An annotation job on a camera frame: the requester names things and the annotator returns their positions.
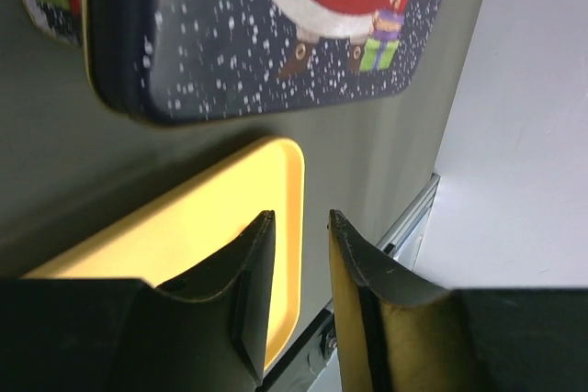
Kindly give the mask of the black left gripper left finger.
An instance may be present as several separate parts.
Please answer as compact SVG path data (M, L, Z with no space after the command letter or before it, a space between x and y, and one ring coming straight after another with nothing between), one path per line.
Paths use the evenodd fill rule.
M264 376L276 225L149 286L140 279L5 279L4 391L253 391Z

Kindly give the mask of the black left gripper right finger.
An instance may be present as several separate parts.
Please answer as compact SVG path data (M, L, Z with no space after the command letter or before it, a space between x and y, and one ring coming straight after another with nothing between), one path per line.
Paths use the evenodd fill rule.
M584 391L587 293L446 289L329 215L329 259L345 391Z

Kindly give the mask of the gold tin lid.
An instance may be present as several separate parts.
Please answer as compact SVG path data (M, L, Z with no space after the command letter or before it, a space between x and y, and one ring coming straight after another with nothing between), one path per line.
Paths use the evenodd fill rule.
M442 0L83 0L97 96L171 127L396 95Z

